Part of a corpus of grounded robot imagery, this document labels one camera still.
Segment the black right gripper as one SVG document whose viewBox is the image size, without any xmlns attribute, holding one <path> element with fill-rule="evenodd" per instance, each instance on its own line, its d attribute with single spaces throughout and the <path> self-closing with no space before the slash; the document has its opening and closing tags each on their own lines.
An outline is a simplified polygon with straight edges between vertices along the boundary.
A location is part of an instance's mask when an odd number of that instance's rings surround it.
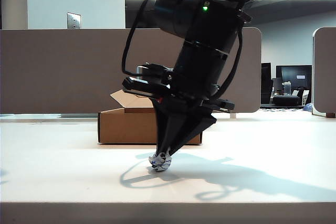
<svg viewBox="0 0 336 224">
<path fill-rule="evenodd" d="M 226 99 L 204 100 L 173 94 L 169 85 L 126 77 L 123 91 L 141 95 L 152 99 L 160 105 L 155 105 L 157 122 L 156 153 L 173 155 L 188 142 L 199 144 L 202 142 L 202 132 L 216 122 L 212 111 L 229 112 L 235 104 Z M 186 111 L 171 111 L 165 109 L 164 103 L 185 105 Z"/>
</svg>

